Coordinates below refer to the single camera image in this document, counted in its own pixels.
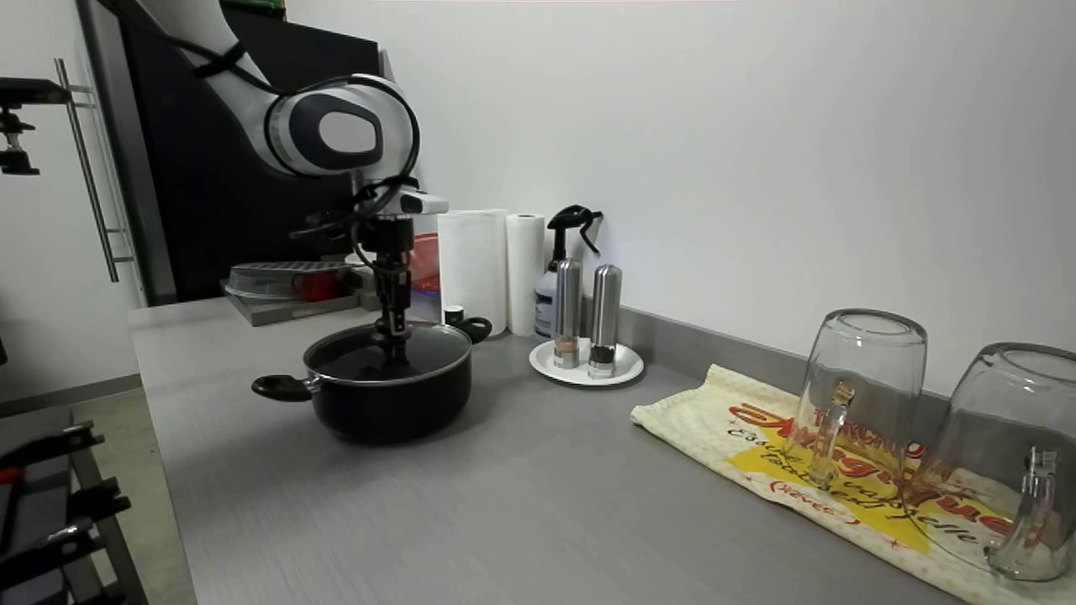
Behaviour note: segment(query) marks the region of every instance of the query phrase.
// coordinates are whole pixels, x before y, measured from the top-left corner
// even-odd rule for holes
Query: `white wall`
[[[456,208],[605,210],[624,304],[806,353],[843,306],[926,386],[1076,349],[1076,2],[289,0],[377,40]]]
[[[62,57],[76,81],[73,2],[0,0],[0,75],[55,82],[53,57]],[[123,266],[122,283],[109,282],[67,113],[28,105],[17,114],[38,127],[22,143],[41,175],[0,175],[0,338],[10,357],[0,402],[138,372],[127,333],[133,276]],[[83,129],[97,149],[88,112]],[[103,188],[100,164],[96,172]],[[102,203],[108,213],[110,199]],[[123,253],[118,241],[115,250]]]

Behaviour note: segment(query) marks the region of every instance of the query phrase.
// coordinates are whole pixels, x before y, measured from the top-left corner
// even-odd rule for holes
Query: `gray countertop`
[[[200,604],[959,603],[632,425],[702,377],[569,389],[506,336],[475,348],[456,422],[392,448],[251,392],[371,319],[255,328],[224,299],[131,313]]]

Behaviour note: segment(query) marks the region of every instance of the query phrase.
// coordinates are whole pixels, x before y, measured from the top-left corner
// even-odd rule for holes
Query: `white plate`
[[[553,365],[552,340],[542,342],[530,351],[530,365],[534,366],[536,370],[544,374],[553,380],[560,380],[561,382],[567,382],[568,384],[578,384],[580,386],[609,386],[610,384],[627,382],[628,380],[632,380],[642,374],[642,357],[623,344],[617,346],[617,354],[613,357],[617,363],[617,370],[612,378],[591,378],[587,376],[586,370],[590,368],[590,365],[587,365],[586,362],[590,358],[590,338],[579,339],[580,363],[579,366],[574,369],[558,368]]]

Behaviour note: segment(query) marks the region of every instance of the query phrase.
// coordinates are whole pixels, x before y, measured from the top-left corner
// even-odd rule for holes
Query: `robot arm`
[[[239,42],[218,0],[139,1],[169,36],[222,56]],[[183,52],[196,68],[211,62]],[[236,66],[265,82],[250,55],[243,54]],[[413,167],[414,117],[402,93],[387,80],[356,74],[294,95],[263,89],[228,70],[206,82],[236,116],[258,157],[277,171],[302,177],[358,171],[363,180],[376,181],[407,175]]]

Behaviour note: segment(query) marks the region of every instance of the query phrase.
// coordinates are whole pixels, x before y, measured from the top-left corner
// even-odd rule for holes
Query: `upside-down glass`
[[[787,461],[834,496],[894,501],[925,365],[926,330],[916,322],[872,309],[827,314],[784,442]]]
[[[979,352],[909,482],[932,541],[981,568],[1050,580],[1076,527],[1076,354],[1002,342]]]

